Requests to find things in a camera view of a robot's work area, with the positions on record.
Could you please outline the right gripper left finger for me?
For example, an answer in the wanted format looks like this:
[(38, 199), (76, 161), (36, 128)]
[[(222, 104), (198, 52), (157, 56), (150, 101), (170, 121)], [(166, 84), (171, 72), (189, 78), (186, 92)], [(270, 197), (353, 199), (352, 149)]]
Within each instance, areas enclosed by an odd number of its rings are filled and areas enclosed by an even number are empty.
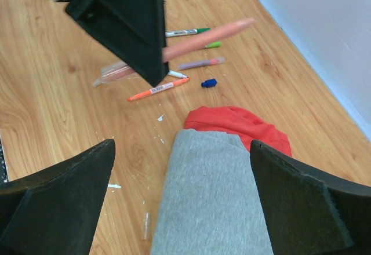
[(89, 254), (115, 141), (1, 184), (1, 254)]

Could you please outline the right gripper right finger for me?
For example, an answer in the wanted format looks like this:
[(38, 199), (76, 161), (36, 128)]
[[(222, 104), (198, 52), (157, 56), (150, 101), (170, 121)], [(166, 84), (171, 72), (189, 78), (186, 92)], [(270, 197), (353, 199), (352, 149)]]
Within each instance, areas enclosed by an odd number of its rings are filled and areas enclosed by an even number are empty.
[(370, 254), (370, 187), (259, 140), (250, 164), (274, 254)]

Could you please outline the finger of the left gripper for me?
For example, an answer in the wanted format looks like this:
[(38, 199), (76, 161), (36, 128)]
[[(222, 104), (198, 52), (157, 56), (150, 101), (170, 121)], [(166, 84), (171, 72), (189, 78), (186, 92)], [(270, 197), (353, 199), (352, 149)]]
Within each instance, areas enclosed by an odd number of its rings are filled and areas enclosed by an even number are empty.
[(151, 86), (168, 74), (163, 0), (70, 0), (66, 13)]

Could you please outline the orange white pen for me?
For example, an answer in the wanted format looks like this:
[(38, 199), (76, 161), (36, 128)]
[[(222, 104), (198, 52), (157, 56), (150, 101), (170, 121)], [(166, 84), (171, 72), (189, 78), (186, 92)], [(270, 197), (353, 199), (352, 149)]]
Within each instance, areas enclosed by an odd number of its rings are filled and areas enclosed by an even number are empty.
[(195, 35), (197, 34), (196, 29), (167, 31), (165, 32), (165, 37), (170, 38), (170, 37), (180, 37), (180, 36), (185, 36), (185, 35)]

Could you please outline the pink pen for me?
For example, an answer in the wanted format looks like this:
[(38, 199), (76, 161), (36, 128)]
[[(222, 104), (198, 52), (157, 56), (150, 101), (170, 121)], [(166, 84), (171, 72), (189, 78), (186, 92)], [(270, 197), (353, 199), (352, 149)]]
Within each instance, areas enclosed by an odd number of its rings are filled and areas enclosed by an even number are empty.
[[(200, 50), (203, 46), (209, 43), (220, 41), (236, 35), (237, 33), (251, 26), (255, 21), (256, 20), (254, 18), (245, 18), (197, 35), (193, 35), (191, 38), (181, 41), (175, 45), (167, 46), (163, 48), (163, 61), (169, 62), (182, 55)], [(129, 75), (134, 73), (136, 73), (134, 69), (121, 61), (105, 68), (101, 77), (95, 80), (92, 85), (96, 87), (104, 83), (127, 78)]]

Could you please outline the orange highlighter pen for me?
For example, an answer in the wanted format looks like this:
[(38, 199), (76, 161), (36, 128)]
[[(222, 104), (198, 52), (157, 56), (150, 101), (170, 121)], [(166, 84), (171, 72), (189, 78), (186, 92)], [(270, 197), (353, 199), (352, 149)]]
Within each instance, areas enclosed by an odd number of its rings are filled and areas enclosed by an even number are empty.
[(169, 83), (157, 86), (157, 87), (152, 88), (150, 90), (147, 90), (145, 92), (141, 92), (139, 94), (136, 94), (136, 95), (128, 98), (127, 101), (139, 100), (139, 99), (145, 98), (147, 96), (151, 96), (153, 94), (163, 92), (165, 90), (168, 90), (168, 89), (174, 88), (176, 86), (182, 85), (182, 84), (188, 82), (189, 80), (190, 80), (190, 78), (187, 77), (187, 78), (182, 78), (182, 79), (179, 79), (179, 80), (176, 80), (176, 81), (173, 81), (173, 82), (169, 82)]

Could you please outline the purple pen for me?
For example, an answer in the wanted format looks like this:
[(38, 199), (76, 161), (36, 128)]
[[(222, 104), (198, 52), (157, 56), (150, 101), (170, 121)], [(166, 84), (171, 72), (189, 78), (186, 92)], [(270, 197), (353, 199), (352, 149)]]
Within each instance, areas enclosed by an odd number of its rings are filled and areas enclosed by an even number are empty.
[(209, 65), (217, 65), (222, 64), (225, 62), (224, 57), (218, 57), (215, 59), (207, 59), (207, 60), (200, 60), (200, 61), (194, 61), (189, 63), (183, 63), (178, 66), (179, 70), (187, 70), (190, 68), (197, 68), (197, 67), (203, 67), (203, 66), (209, 66)]

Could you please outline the light green pen cap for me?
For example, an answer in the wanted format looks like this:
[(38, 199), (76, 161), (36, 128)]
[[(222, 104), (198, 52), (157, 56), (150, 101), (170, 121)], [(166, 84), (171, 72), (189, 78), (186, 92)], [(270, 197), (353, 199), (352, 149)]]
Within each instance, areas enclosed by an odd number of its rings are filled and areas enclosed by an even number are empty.
[(221, 46), (221, 42), (216, 41), (216, 42), (212, 42), (212, 43), (209, 43), (209, 44), (205, 45), (203, 48), (204, 49), (219, 48), (220, 46)]

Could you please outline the clear pen cap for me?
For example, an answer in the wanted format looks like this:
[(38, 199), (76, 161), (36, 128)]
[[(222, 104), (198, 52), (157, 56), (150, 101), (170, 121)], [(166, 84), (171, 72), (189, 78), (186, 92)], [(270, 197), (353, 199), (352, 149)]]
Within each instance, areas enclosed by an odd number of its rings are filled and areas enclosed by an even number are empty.
[(143, 218), (143, 240), (147, 241), (151, 236), (151, 213), (146, 212)]

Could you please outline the dark green pen cap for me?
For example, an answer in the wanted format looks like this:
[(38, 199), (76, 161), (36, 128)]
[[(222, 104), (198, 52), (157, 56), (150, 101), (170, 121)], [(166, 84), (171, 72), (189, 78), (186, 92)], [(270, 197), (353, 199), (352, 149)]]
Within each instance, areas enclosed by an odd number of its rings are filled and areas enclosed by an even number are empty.
[(202, 32), (206, 32), (206, 31), (209, 31), (209, 30), (210, 30), (210, 28), (197, 28), (196, 32), (197, 32), (197, 34), (200, 34)]

